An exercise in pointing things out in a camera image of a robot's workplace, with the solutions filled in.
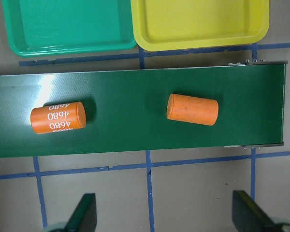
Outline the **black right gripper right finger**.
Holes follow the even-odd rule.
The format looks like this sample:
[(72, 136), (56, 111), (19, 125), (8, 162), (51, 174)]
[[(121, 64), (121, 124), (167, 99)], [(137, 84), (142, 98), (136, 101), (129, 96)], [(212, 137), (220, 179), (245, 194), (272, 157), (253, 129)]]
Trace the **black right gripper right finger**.
[(232, 192), (232, 222), (239, 232), (290, 232), (290, 223), (274, 222), (243, 190)]

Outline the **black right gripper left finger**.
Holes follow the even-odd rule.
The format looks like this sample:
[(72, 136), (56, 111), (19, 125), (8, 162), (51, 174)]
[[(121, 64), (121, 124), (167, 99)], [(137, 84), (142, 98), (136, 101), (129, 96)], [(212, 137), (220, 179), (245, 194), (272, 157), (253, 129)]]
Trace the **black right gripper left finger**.
[(67, 222), (47, 226), (45, 232), (94, 232), (97, 227), (95, 193), (86, 193)]

